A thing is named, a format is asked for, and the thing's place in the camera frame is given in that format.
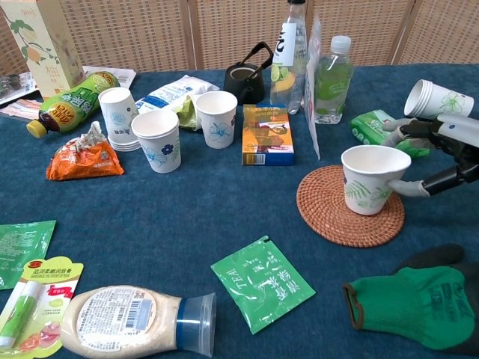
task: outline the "plastic bag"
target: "plastic bag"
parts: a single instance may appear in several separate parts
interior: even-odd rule
[[[180,119],[180,127],[196,131],[201,128],[201,123],[196,120],[194,95],[214,90],[219,90],[219,87],[196,77],[185,75],[140,99],[136,102],[136,107],[140,114],[158,108],[172,110]]]
[[[316,123],[314,122],[314,79],[316,69],[321,57],[321,21],[314,18],[311,38],[308,44],[308,64],[306,65],[305,80],[305,116],[308,123],[309,133],[313,140],[314,151],[317,159],[321,160],[320,145],[317,142]]]
[[[125,171],[117,154],[94,121],[90,130],[57,150],[46,169],[48,180],[63,181],[88,177],[115,176]]]
[[[0,358],[46,358],[61,348],[61,322],[82,270],[66,257],[25,264],[0,314]]]
[[[0,225],[0,289],[13,288],[25,263],[45,258],[56,221]]]
[[[240,308],[252,334],[316,293],[268,236],[211,269]]]
[[[382,125],[385,122],[395,120],[396,119],[386,114],[383,110],[367,112],[351,120],[351,132],[362,144],[381,144],[390,133],[384,131]],[[410,141],[411,140],[402,141],[396,148],[407,153],[412,158],[430,154],[430,149],[412,147]]]

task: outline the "water bottle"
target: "water bottle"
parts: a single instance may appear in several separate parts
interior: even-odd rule
[[[344,102],[354,70],[350,47],[350,37],[334,36],[330,54],[320,59],[314,89],[316,123],[336,124],[343,117]]]
[[[271,67],[272,105],[295,114],[301,105],[306,75],[306,0],[287,0],[288,17],[276,43]]]

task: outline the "beige box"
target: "beige box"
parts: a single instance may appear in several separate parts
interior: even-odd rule
[[[0,5],[44,99],[80,83],[83,68],[60,0],[0,0]]]

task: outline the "woven wall panel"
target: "woven wall panel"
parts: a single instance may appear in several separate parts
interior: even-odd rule
[[[351,57],[355,65],[387,64],[408,0],[314,0],[314,15],[323,26],[323,52],[329,51],[335,35],[353,40]]]
[[[62,7],[84,65],[188,68],[179,1],[63,0]]]
[[[28,72],[23,55],[16,44],[8,23],[0,12],[0,75]]]
[[[197,0],[203,68],[225,69],[241,61],[260,41],[276,46],[286,0]],[[248,62],[261,64],[265,50]]]
[[[479,63],[479,1],[420,3],[400,64]]]

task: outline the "green packet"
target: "green packet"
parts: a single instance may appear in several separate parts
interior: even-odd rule
[[[14,288],[25,263],[45,258],[56,221],[0,225],[0,289]]]
[[[316,293],[268,236],[213,264],[211,269],[241,310],[252,334]]]
[[[383,110],[375,110],[353,118],[350,122],[350,127],[354,137],[361,143],[381,144],[389,135],[389,132],[382,130],[382,125],[388,121],[395,121],[395,119]],[[430,149],[412,147],[410,141],[411,140],[402,141],[396,148],[407,153],[412,158],[430,154]]]

